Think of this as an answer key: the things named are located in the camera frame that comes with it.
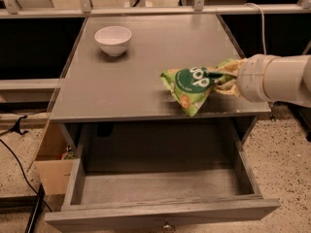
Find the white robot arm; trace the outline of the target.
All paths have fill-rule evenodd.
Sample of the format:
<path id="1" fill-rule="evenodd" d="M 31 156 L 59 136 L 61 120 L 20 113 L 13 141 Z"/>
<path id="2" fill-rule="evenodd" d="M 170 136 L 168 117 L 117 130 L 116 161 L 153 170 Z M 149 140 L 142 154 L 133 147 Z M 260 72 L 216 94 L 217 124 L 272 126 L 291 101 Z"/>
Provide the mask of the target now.
<path id="1" fill-rule="evenodd" d="M 217 83 L 220 94 L 250 102 L 287 102 L 311 107 L 311 56 L 280 57 L 256 54 L 220 68 L 232 80 Z"/>

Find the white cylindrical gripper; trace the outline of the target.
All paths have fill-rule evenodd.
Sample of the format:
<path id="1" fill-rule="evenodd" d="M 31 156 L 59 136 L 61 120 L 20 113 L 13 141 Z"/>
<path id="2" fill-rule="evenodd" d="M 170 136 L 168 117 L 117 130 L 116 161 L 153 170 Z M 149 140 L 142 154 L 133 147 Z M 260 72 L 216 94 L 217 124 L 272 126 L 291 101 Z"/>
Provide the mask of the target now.
<path id="1" fill-rule="evenodd" d="M 273 102 L 274 99 L 264 87 L 265 73 L 268 66 L 277 59 L 275 55 L 256 54 L 243 59 L 228 59 L 217 66 L 217 71 L 237 76 L 231 80 L 214 86 L 214 90 L 222 95 L 237 98 L 244 97 L 250 102 Z"/>

